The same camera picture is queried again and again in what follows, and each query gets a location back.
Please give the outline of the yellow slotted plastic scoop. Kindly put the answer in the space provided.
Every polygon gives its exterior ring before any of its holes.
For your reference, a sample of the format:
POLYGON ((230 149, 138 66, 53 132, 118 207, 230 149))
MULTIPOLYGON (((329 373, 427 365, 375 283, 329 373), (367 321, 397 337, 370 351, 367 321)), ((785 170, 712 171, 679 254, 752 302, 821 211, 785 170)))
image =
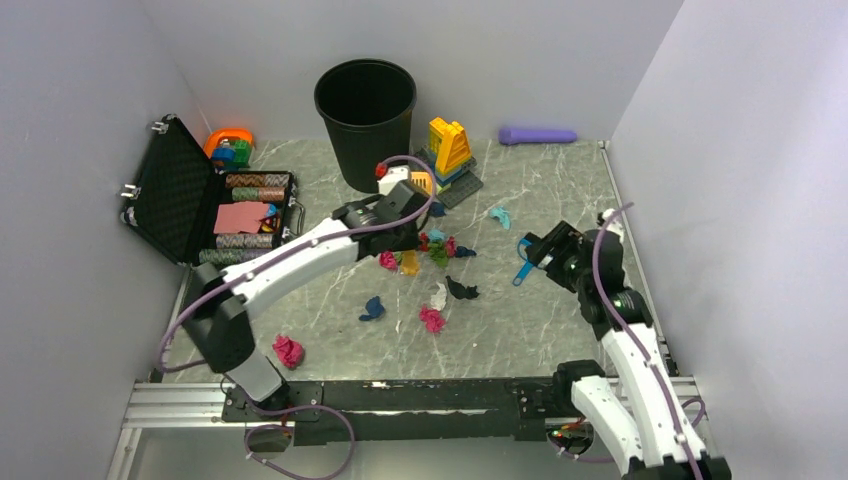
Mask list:
MULTIPOLYGON (((432 181, 426 172, 414 171, 410 173, 412 183, 429 195, 432 191, 432 181)), ((399 271, 406 276, 416 276, 420 271, 420 263, 415 250, 404 251, 399 257, 399 271)))

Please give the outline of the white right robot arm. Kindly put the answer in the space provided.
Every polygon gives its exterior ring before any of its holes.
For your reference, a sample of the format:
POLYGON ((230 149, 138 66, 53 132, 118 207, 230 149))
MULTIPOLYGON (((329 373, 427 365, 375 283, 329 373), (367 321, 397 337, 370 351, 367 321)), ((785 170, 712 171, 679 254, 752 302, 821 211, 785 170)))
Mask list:
POLYGON ((517 250, 524 273, 542 270, 576 295, 627 395, 614 394, 597 361, 570 361, 554 372, 553 406, 589 422, 624 479, 731 478, 674 393, 647 302, 627 280, 621 234, 580 232, 561 221, 543 237, 526 234, 517 250))

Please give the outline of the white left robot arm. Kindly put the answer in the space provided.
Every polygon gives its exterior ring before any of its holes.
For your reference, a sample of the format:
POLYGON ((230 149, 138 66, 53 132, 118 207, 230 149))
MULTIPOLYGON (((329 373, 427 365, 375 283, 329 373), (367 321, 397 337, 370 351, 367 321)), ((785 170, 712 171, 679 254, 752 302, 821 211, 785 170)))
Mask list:
POLYGON ((241 388, 258 417, 279 417, 290 387, 260 352, 252 320, 325 273, 383 252, 413 249, 417 221, 432 200, 401 180, 386 195, 345 203, 302 237, 254 260, 223 270, 198 266, 199 296, 181 313, 184 331, 208 367, 241 388))

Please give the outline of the blue brush with black bristles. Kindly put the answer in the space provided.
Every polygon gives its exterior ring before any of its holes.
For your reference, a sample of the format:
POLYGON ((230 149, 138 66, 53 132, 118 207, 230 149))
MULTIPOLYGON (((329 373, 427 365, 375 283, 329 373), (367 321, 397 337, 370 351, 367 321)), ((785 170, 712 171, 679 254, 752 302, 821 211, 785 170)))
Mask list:
POLYGON ((522 261, 522 266, 511 282, 514 287, 520 287, 533 271, 539 269, 536 264, 532 263, 529 260, 529 257, 526 253, 526 249, 532 244, 533 242, 527 237, 522 238, 516 244, 516 253, 519 259, 522 261))

